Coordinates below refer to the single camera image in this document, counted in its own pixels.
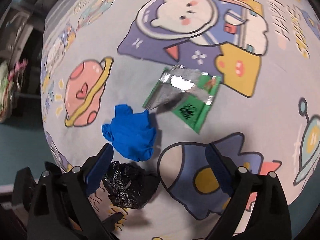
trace heart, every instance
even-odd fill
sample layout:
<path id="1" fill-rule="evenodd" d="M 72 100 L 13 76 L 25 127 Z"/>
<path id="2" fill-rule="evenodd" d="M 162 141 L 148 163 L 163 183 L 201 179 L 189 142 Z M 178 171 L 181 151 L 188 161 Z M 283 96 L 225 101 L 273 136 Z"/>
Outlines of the heart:
<path id="1" fill-rule="evenodd" d="M 79 91 L 76 93 L 76 98 L 77 98 L 77 99 L 85 99 L 85 96 L 87 95 L 87 92 L 88 92 L 88 84 L 87 84 L 87 83 L 84 83 L 84 84 L 82 85 L 81 90 L 79 90 Z"/>

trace cartoon bear face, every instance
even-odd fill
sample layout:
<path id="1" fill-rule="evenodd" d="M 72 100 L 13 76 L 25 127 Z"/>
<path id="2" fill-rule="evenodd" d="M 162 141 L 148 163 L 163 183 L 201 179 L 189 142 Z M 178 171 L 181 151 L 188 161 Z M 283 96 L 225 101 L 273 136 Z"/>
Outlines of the cartoon bear face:
<path id="1" fill-rule="evenodd" d="M 157 10 L 153 27 L 161 27 L 176 33 L 191 33 L 208 24 L 213 16 L 208 0 L 164 0 Z"/>

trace blue gripper pad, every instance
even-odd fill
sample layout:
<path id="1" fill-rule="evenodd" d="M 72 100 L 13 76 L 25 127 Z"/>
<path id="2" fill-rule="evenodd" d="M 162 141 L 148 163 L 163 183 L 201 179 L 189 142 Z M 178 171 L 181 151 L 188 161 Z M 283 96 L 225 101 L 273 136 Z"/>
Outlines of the blue gripper pad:
<path id="1" fill-rule="evenodd" d="M 232 188 L 232 177 L 221 157 L 221 154 L 215 146 L 212 144 L 208 144 L 206 146 L 205 158 L 207 159 L 214 176 L 216 177 L 222 191 L 232 197 L 234 193 Z"/>
<path id="2" fill-rule="evenodd" d="M 104 147 L 100 150 L 95 158 L 95 163 L 84 178 L 86 183 L 86 196 L 96 192 L 100 186 L 100 182 L 106 174 L 109 165 L 113 159 L 113 147 L 109 143 L 106 143 Z"/>

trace yellow planet ring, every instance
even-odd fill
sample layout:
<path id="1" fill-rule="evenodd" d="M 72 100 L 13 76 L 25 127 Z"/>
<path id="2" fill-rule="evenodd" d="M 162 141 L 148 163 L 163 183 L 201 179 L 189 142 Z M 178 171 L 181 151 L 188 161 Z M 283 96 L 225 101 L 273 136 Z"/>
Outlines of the yellow planet ring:
<path id="1" fill-rule="evenodd" d="M 104 67 L 104 70 L 103 70 L 101 76 L 98 78 L 98 80 L 95 83 L 95 85 L 89 91 L 89 93 L 88 93 L 87 97 L 85 98 L 84 102 L 70 116 L 69 120 L 67 118 L 65 118 L 64 122 L 65 122 L 66 127 L 71 127 L 73 125 L 73 123 L 77 120 L 77 118 L 88 109 L 88 107 L 92 103 L 92 100 L 93 100 L 95 94 L 103 87 L 104 83 L 108 79 L 108 77 L 110 75 L 111 66 L 113 64 L 113 58 L 105 57 L 103 60 L 105 61 L 105 67 Z"/>

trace snack wrapper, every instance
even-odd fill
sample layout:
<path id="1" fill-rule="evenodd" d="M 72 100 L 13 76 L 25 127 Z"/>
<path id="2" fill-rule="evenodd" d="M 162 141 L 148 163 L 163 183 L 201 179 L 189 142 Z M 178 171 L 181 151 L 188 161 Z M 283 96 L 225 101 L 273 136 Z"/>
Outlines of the snack wrapper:
<path id="1" fill-rule="evenodd" d="M 143 107 L 151 110 L 161 106 L 165 110 L 171 110 L 199 133 L 220 81 L 220 76 L 210 76 L 182 65 L 176 65 L 172 69 L 165 68 Z"/>

